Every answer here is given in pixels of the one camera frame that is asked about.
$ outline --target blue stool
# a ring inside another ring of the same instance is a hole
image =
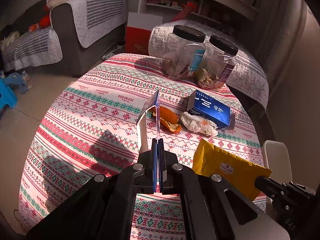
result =
[[[2,78],[0,77],[0,110],[4,105],[9,105],[11,108],[14,108],[17,101],[16,95],[10,87],[3,83]]]

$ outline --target black jar lid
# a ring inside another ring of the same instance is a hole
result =
[[[173,28],[173,34],[185,40],[193,41],[197,43],[202,43],[204,42],[204,39],[205,39],[204,33],[184,25],[175,25]]]
[[[211,35],[209,42],[213,46],[217,47],[218,49],[223,50],[224,52],[226,52],[232,56],[235,56],[238,53],[238,48],[234,44],[232,44],[231,42],[229,42],[223,38],[218,37],[217,35],[214,35],[214,34]]]

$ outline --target printed label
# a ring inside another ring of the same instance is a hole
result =
[[[37,196],[37,199],[40,201],[40,204],[41,204],[43,207],[47,208],[47,210],[50,209],[50,206],[48,206],[48,204],[47,204],[45,201],[43,201],[39,196]]]
[[[222,74],[220,75],[219,81],[225,83],[230,76],[232,70],[235,66],[227,64],[225,69],[223,70]]]
[[[190,74],[190,75],[188,74],[188,76],[192,76],[193,73],[198,69],[198,66],[202,60],[204,52],[205,52],[205,50],[203,50],[203,49],[196,50],[195,56],[193,57],[191,64],[189,66],[189,72],[190,73],[192,72],[192,74]]]
[[[144,46],[140,44],[135,44],[134,47],[137,48],[138,51],[145,51]]]
[[[99,94],[102,94],[102,95],[109,93],[108,91],[100,90],[100,89],[96,89],[96,91],[97,91]]]
[[[226,163],[221,163],[220,170],[222,170],[225,173],[229,173],[229,174],[233,173],[233,168],[229,164],[226,164]]]
[[[122,101],[126,101],[126,102],[133,102],[134,99],[123,96],[123,95],[118,95],[119,98],[121,98]]]
[[[82,86],[82,85],[78,85],[78,87],[80,87],[80,89],[86,90],[88,89],[88,87]]]
[[[242,133],[245,137],[247,137],[248,139],[251,139],[252,138],[252,135],[250,134],[246,134],[246,133]]]
[[[23,181],[23,185],[24,185],[26,188],[30,188],[30,186],[29,186],[28,183],[24,180],[24,178],[22,178],[22,181]]]

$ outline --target tablecloth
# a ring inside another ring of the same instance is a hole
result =
[[[180,114],[195,89],[199,88],[191,82],[166,78],[157,58],[120,54],[62,91],[43,118],[27,155],[19,195],[22,226],[32,228],[95,174],[118,174],[137,161],[136,119],[156,90],[160,91],[160,104]],[[205,93],[230,106],[236,114],[234,130],[219,130],[210,138],[186,128],[172,134],[162,127],[165,150],[175,153],[181,164],[192,167],[194,152],[204,138],[263,165],[254,126],[237,98],[226,86],[220,92]],[[150,114],[147,127],[151,147],[156,124]],[[265,200],[261,194],[255,203],[264,209]],[[180,198],[138,194],[131,239],[185,239]]]

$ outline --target clear plastic container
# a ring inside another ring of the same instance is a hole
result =
[[[204,39],[201,31],[175,25],[165,44],[162,71],[173,80],[194,76],[205,52]]]
[[[195,74],[198,87],[219,91],[236,65],[238,48],[231,42],[211,35],[204,43],[206,51]]]

